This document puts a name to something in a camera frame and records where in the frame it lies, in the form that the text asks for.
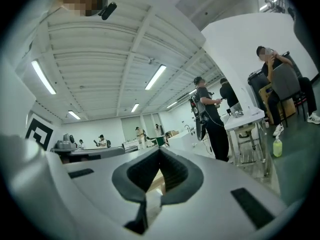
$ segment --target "black t-shirt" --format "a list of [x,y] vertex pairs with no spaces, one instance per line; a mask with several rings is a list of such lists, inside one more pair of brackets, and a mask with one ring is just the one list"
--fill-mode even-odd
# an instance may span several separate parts
[[223,99],[227,100],[230,108],[239,102],[234,90],[228,82],[222,85],[220,88],[220,94]]
[[[212,100],[211,95],[209,94],[206,87],[198,87],[198,89],[195,92],[195,99],[197,101],[200,101],[201,98],[208,98]],[[220,119],[220,116],[218,114],[218,110],[215,105],[205,105],[205,111],[209,114],[209,116],[212,119]]]
[[[275,58],[274,59],[274,63],[273,63],[273,70],[275,70],[275,68],[277,68],[278,66],[280,66],[282,64],[282,61],[278,58]],[[269,70],[268,70],[268,65],[267,63],[264,63],[263,66],[262,66],[262,73],[265,74],[266,77],[268,77],[268,73],[269,73]]]

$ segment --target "green bottle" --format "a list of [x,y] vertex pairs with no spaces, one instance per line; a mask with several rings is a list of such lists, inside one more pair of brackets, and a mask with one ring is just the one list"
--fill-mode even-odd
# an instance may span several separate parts
[[273,154],[278,158],[282,155],[282,142],[279,139],[279,136],[275,137],[273,142]]

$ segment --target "desk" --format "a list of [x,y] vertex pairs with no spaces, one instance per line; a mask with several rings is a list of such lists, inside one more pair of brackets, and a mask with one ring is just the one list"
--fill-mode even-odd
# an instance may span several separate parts
[[132,147],[132,146],[137,146],[138,147],[138,150],[140,150],[140,143],[139,143],[139,140],[138,139],[135,139],[133,141],[130,141],[130,142],[125,142],[123,143],[123,147],[124,149],[126,148],[129,148],[129,147]]
[[[264,121],[265,112],[257,107],[252,109],[247,114],[234,117],[233,115],[229,117],[224,128],[227,132],[228,139],[230,142],[231,153],[234,158],[234,164],[238,167],[241,166],[248,166],[253,165],[255,163],[263,164],[263,173],[267,175],[269,173],[269,162],[270,162],[270,154],[268,152],[268,145],[267,145],[267,132],[266,132],[266,123]],[[258,138],[253,139],[251,130],[253,130],[257,126],[258,130]],[[247,132],[249,134],[250,140],[246,140],[243,142],[239,142],[238,139],[238,147],[239,147],[239,156],[236,157],[235,149],[233,145],[233,141],[231,138],[231,131],[235,131],[236,137],[238,139],[237,134],[240,132]],[[241,154],[240,145],[245,143],[252,143],[252,154],[251,159],[250,154],[245,153]]]

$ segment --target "black pants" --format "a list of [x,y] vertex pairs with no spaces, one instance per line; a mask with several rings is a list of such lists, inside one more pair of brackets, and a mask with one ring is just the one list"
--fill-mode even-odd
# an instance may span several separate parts
[[206,131],[210,138],[211,147],[213,149],[216,159],[227,162],[229,160],[229,141],[227,132],[223,127],[224,123],[221,121],[220,118],[214,119],[214,121],[219,125],[215,124],[210,119],[206,126]]
[[[301,91],[305,93],[306,100],[308,103],[309,116],[317,110],[316,100],[314,90],[312,89],[312,84],[307,77],[299,78],[299,84]],[[268,99],[268,106],[273,117],[274,125],[277,126],[281,123],[281,117],[277,108],[277,104],[280,102],[279,96],[273,91]]]

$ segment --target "black logo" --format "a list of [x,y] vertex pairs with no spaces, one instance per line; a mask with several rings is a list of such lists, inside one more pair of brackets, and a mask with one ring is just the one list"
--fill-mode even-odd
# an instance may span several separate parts
[[25,138],[34,139],[46,151],[53,131],[53,129],[33,118]]

